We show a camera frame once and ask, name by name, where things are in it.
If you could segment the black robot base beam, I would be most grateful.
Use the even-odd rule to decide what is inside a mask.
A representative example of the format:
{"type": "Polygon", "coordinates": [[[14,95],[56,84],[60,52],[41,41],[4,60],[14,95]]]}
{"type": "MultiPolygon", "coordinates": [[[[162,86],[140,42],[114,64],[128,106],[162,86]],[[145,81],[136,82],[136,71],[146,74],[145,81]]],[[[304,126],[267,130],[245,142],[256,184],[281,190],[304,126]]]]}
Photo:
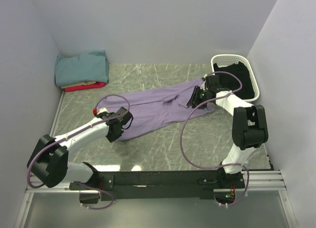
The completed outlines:
{"type": "Polygon", "coordinates": [[[223,169],[192,171],[100,172],[87,185],[110,192],[115,199],[191,198],[213,199],[214,190],[245,188],[241,173],[223,169]]]}

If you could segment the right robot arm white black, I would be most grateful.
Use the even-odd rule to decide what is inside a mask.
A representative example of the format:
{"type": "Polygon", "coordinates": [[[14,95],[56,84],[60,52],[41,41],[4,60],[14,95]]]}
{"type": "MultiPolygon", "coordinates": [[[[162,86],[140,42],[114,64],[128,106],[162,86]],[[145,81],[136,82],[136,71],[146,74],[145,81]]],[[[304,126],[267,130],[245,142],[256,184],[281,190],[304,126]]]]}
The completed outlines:
{"type": "Polygon", "coordinates": [[[268,127],[265,109],[261,105],[253,105],[239,98],[236,93],[242,90],[242,82],[235,75],[228,72],[215,72],[204,75],[202,85],[196,86],[187,103],[193,111],[190,118],[198,109],[205,109],[208,103],[215,103],[233,117],[232,140],[233,145],[227,157],[219,166],[209,167],[216,169],[217,184],[228,188],[244,169],[249,156],[268,140],[268,127]],[[223,88],[219,74],[230,75],[238,83],[235,90],[223,88]]]}

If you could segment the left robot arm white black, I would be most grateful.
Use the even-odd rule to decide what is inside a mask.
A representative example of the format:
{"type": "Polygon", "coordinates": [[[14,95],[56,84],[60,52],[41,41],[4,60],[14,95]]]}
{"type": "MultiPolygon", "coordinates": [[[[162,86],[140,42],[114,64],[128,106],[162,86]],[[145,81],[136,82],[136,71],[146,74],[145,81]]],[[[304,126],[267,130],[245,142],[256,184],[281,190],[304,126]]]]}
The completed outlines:
{"type": "Polygon", "coordinates": [[[69,157],[100,138],[116,141],[130,127],[133,115],[124,107],[116,112],[106,108],[93,112],[94,118],[81,127],[55,137],[42,136],[27,163],[28,175],[34,174],[48,188],[61,182],[82,183],[89,190],[101,188],[100,173],[94,166],[72,163],[69,157]]]}

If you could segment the purple t shirt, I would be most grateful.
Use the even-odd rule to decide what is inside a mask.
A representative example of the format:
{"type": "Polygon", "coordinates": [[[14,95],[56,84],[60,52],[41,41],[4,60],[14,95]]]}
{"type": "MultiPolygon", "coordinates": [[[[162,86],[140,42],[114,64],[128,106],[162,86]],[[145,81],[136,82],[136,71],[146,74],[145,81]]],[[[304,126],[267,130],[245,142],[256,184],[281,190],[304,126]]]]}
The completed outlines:
{"type": "Polygon", "coordinates": [[[197,109],[195,112],[187,107],[194,87],[201,85],[202,79],[196,78],[169,87],[122,94],[125,99],[110,96],[100,101],[96,108],[105,107],[109,112],[116,112],[120,107],[128,108],[129,102],[129,111],[134,119],[119,140],[130,140],[169,124],[185,121],[188,117],[195,118],[214,112],[211,107],[197,109]]]}

